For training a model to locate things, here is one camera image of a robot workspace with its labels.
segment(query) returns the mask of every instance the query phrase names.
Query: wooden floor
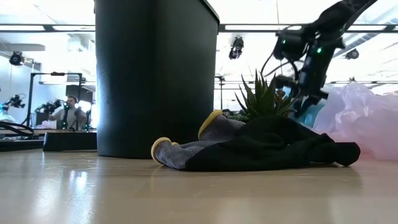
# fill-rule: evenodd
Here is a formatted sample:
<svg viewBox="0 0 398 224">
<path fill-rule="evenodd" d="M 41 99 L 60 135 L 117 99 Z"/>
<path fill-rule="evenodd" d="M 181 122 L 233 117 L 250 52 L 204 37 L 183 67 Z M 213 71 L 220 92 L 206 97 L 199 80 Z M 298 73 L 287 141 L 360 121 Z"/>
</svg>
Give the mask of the wooden floor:
<svg viewBox="0 0 398 224">
<path fill-rule="evenodd" d="M 396 224 L 398 162 L 189 173 L 92 152 L 4 152 L 0 191 L 1 224 Z"/>
</svg>

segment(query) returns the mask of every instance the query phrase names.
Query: man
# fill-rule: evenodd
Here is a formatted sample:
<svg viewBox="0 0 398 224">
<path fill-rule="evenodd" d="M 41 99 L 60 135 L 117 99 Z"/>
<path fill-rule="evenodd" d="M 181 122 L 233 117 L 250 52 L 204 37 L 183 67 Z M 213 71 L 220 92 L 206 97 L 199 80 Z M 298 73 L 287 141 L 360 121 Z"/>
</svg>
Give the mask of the man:
<svg viewBox="0 0 398 224">
<path fill-rule="evenodd" d="M 82 130 L 84 124 L 86 122 L 86 113 L 84 113 L 81 108 L 76 108 L 77 99 L 74 96 L 68 96 L 68 100 L 66 103 L 69 106 L 67 122 L 68 129 L 76 128 L 76 122 L 78 122 L 78 130 Z M 63 115 L 65 114 L 65 109 L 58 110 L 54 115 L 49 115 L 50 121 L 61 121 L 63 119 Z"/>
</svg>

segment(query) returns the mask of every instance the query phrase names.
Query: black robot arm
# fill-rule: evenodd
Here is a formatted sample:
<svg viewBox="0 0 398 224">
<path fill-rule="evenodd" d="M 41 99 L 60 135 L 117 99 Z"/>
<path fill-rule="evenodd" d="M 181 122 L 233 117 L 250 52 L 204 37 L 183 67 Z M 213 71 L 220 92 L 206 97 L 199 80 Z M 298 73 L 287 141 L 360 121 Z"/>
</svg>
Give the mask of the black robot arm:
<svg viewBox="0 0 398 224">
<path fill-rule="evenodd" d="M 304 65 L 295 78 L 277 77 L 277 86 L 292 87 L 299 96 L 308 96 L 317 104 L 328 94 L 321 91 L 326 71 L 336 49 L 345 48 L 342 35 L 368 7 L 377 0 L 342 0 L 323 11 L 320 17 L 300 30 L 282 30 L 274 49 L 274 57 L 294 62 L 305 54 Z"/>
</svg>

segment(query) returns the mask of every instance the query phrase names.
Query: ceiling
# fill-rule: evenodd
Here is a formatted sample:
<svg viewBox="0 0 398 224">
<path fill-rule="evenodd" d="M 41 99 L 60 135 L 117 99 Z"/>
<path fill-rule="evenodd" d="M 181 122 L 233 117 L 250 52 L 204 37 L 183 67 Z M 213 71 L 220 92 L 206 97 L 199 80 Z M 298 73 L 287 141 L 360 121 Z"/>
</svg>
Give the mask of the ceiling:
<svg viewBox="0 0 398 224">
<path fill-rule="evenodd" d="M 289 24 L 314 21 L 319 14 L 337 0 L 208 0 L 220 16 L 223 24 Z M 93 0 L 0 0 L 0 23 L 2 24 L 95 24 Z M 358 24 L 385 24 L 398 17 L 398 1 L 378 0 L 356 21 Z M 244 39 L 243 55 L 238 60 L 229 60 L 229 46 L 233 38 Z M 346 34 L 347 44 L 367 39 L 366 34 Z M 94 35 L 78 35 L 82 40 L 93 40 Z M 53 65 L 52 67 L 86 67 L 95 74 L 95 55 L 87 52 L 70 52 L 66 34 L 0 34 L 0 43 L 42 44 L 45 52 L 25 52 L 27 57 Z M 276 37 L 274 34 L 232 34 L 218 36 L 216 73 L 226 75 L 227 80 L 239 80 L 240 74 L 252 79 L 271 53 Z M 398 80 L 398 39 L 394 34 L 379 34 L 362 44 L 356 44 L 360 57 L 357 60 L 333 59 L 328 72 L 329 80 Z M 271 71 L 280 62 L 272 59 L 265 71 Z M 285 67 L 278 73 L 289 74 Z"/>
</svg>

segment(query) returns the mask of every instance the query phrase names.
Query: green plant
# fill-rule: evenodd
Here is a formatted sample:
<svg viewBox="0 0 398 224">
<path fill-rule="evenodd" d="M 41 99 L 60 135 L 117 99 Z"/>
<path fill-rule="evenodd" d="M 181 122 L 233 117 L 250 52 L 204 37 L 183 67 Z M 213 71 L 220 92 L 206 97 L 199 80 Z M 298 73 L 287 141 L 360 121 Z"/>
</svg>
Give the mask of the green plant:
<svg viewBox="0 0 398 224">
<path fill-rule="evenodd" d="M 250 119 L 260 116 L 281 115 L 288 117 L 291 112 L 295 112 L 295 110 L 290 108 L 294 102 L 294 99 L 291 96 L 285 96 L 284 91 L 276 90 L 275 76 L 268 85 L 267 81 L 264 80 L 262 75 L 260 75 L 260 78 L 258 77 L 256 71 L 254 93 L 244 81 L 243 76 L 242 81 L 244 89 L 246 90 L 246 96 L 243 93 L 242 88 L 239 87 L 239 89 L 241 90 L 244 104 L 235 93 L 236 99 L 242 107 L 242 110 L 239 112 L 239 115 L 230 117 L 231 119 L 237 119 L 246 122 Z"/>
</svg>

